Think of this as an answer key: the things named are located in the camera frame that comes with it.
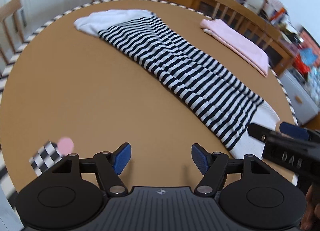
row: wooden sideboard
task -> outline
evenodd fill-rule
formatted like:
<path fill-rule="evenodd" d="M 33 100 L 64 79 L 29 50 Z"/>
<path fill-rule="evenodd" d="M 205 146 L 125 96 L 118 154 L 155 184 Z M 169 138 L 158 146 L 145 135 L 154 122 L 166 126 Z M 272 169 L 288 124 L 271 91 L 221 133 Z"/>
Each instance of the wooden sideboard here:
<path fill-rule="evenodd" d="M 206 5 L 209 8 L 209 13 L 207 12 L 206 14 L 209 16 L 212 16 L 213 11 L 210 12 L 210 10 L 214 10 L 214 8 L 217 5 L 216 0 L 164 0 L 164 1 L 169 1 L 176 3 L 178 5 L 183 5 L 187 8 L 192 8 L 196 11 L 203 11 L 201 10 L 202 5 Z M 231 5 L 231 10 L 228 9 L 226 12 L 224 12 L 224 6 L 220 6 L 218 9 L 218 13 L 215 14 L 215 18 L 218 18 L 220 14 L 223 14 L 223 17 L 231 17 L 233 15 L 233 10 L 232 6 L 239 5 L 236 1 L 230 1 L 229 3 Z M 280 40 L 280 32 L 274 28 L 273 26 L 270 26 L 268 23 L 266 23 L 261 17 L 256 15 L 254 12 L 252 12 L 249 9 L 246 9 L 245 12 L 242 12 L 242 16 L 245 17 L 245 19 L 241 18 L 238 14 L 234 17 L 234 20 L 240 21 L 240 25 L 238 28 L 238 32 L 242 32 L 241 34 L 245 35 L 246 37 L 250 36 L 250 39 L 252 40 L 253 38 L 261 39 L 263 38 L 266 34 L 269 36 L 273 36 L 273 40 L 268 44 L 268 48 L 265 49 L 265 52 L 269 56 L 269 59 L 274 61 L 271 62 L 271 66 L 273 70 L 276 72 L 276 74 L 279 76 L 283 73 L 283 71 L 289 67 L 293 59 L 296 56 L 296 53 L 290 50 L 289 48 L 286 47 L 285 43 Z"/>

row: white towel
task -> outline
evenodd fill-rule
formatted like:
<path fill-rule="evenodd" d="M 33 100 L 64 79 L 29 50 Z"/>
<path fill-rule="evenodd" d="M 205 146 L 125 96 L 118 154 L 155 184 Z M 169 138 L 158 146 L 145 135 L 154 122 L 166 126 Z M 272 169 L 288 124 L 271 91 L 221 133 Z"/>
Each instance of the white towel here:
<path fill-rule="evenodd" d="M 275 111 L 155 14 L 147 10 L 110 10 L 80 18 L 75 26 L 99 35 L 153 73 L 220 138 L 234 158 L 242 159 L 245 154 L 261 158 L 264 145 L 250 137 L 246 127 L 255 122 L 275 129 L 279 121 Z"/>
<path fill-rule="evenodd" d="M 151 16 L 152 12 L 148 10 L 108 10 L 81 17 L 74 22 L 74 25 L 77 30 L 98 37 L 100 30 L 108 29 L 110 26 Z"/>

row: checkered marker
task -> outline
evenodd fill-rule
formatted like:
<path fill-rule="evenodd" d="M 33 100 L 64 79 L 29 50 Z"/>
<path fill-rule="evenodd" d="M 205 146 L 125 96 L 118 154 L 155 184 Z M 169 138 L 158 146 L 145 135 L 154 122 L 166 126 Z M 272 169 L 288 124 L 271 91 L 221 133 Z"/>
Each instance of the checkered marker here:
<path fill-rule="evenodd" d="M 57 144 L 48 141 L 29 159 L 29 162 L 37 176 L 40 176 L 60 161 L 62 157 L 63 155 L 58 151 Z"/>

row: pink towel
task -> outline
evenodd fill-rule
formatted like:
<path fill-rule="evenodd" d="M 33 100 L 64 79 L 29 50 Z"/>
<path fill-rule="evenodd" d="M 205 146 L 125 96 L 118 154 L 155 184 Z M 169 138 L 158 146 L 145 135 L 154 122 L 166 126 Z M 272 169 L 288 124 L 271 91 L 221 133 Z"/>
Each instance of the pink towel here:
<path fill-rule="evenodd" d="M 200 27 L 204 29 L 204 32 L 237 53 L 263 76 L 268 76 L 268 56 L 252 41 L 236 32 L 220 19 L 214 21 L 203 19 Z"/>

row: logo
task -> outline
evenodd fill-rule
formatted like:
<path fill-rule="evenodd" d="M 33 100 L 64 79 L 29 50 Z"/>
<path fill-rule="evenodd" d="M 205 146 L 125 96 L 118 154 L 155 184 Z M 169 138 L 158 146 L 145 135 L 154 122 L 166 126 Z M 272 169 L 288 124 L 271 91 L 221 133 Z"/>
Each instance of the logo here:
<path fill-rule="evenodd" d="M 165 194 L 167 192 L 165 190 L 163 190 L 163 189 L 160 189 L 160 190 L 157 191 L 157 193 L 162 196 L 163 194 Z"/>
<path fill-rule="evenodd" d="M 301 165 L 303 163 L 302 158 L 297 158 L 297 157 L 295 158 L 293 154 L 288 154 L 286 151 L 283 152 L 281 161 L 285 162 L 287 164 L 290 164 L 290 165 L 296 167 L 297 169 L 300 169 Z"/>

